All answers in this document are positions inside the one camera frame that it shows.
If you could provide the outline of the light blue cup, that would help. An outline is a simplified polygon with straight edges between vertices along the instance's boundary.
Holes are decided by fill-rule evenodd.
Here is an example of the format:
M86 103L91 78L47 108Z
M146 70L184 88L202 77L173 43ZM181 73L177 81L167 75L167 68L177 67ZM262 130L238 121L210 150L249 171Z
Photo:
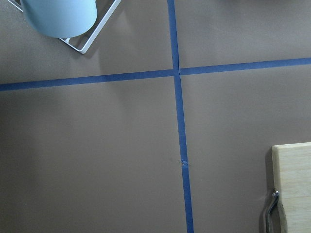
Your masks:
M94 0L22 0L21 8L36 31L54 38L84 34L97 18Z

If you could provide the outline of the bamboo cutting board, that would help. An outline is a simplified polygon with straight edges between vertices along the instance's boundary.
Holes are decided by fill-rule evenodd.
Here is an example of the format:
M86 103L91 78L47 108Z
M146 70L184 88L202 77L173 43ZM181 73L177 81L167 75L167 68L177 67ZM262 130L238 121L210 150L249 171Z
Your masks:
M311 231L311 144L272 146L274 188L282 233Z

